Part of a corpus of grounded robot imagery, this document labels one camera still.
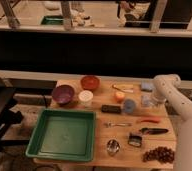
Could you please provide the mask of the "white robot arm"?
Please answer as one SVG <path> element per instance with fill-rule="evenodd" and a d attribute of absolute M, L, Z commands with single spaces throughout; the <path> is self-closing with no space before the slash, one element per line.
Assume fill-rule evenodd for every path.
<path fill-rule="evenodd" d="M 177 74 L 155 76 L 151 101 L 155 105 L 168 101 L 183 119 L 177 138 L 173 171 L 192 171 L 192 101 L 178 91 L 180 83 Z"/>

